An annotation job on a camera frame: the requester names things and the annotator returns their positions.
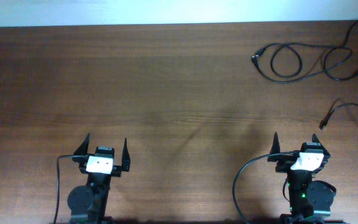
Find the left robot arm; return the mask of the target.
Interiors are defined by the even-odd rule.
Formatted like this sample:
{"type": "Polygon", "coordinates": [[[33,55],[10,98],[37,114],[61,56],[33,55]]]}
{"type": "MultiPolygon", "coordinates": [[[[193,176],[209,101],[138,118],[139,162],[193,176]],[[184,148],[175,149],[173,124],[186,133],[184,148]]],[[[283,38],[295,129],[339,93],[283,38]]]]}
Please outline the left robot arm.
{"type": "Polygon", "coordinates": [[[95,153],[90,154],[89,143],[88,134],[73,153],[72,160],[79,164],[80,172],[88,177],[84,185],[75,187],[68,194],[67,204],[71,210],[69,222],[112,224],[113,219],[105,215],[108,195],[111,179],[130,170],[131,158],[127,140],[124,141],[120,165],[114,163],[114,148],[98,146],[95,153]]]}

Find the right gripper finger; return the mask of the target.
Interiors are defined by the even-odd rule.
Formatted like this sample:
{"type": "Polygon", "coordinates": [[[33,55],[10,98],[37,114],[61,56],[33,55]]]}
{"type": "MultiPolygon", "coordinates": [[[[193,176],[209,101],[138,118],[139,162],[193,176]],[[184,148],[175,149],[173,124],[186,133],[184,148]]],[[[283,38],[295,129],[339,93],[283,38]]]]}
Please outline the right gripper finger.
{"type": "Polygon", "coordinates": [[[324,158],[325,159],[329,159],[331,157],[330,153],[328,152],[328,150],[322,145],[322,143],[319,141],[318,137],[316,134],[312,135],[312,143],[315,146],[315,148],[320,149],[323,151],[324,154],[324,158]]]}
{"type": "Polygon", "coordinates": [[[275,132],[275,134],[273,135],[273,143],[270,150],[270,154],[278,154],[278,153],[280,153],[280,143],[278,139],[278,133],[275,132]]]}

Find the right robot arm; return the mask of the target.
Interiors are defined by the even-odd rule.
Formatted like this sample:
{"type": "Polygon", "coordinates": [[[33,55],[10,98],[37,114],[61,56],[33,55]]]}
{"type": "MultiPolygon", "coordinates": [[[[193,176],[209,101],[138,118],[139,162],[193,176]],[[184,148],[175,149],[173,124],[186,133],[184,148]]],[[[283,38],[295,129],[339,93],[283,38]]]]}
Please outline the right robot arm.
{"type": "Polygon", "coordinates": [[[282,152],[278,134],[274,134],[267,160],[276,163],[277,173],[286,173],[283,189],[288,190],[290,203],[290,213],[280,215],[280,223],[324,223],[331,215],[336,188],[313,179],[330,157],[315,134],[310,142],[304,142],[301,149],[292,152],[282,152]]]}

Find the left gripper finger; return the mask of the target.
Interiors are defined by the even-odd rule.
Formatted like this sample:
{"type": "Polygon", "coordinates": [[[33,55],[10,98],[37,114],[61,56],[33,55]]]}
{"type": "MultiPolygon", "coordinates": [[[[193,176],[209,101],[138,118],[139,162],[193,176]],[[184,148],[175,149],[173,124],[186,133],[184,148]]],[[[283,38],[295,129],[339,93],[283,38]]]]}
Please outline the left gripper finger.
{"type": "Polygon", "coordinates": [[[122,171],[129,172],[131,166],[131,157],[127,148],[127,138],[124,140],[124,146],[122,150],[122,171]]]}
{"type": "Polygon", "coordinates": [[[80,144],[80,146],[73,153],[72,160],[77,163],[84,163],[88,158],[88,146],[90,143],[90,133],[88,133],[84,139],[84,141],[80,144]]]}

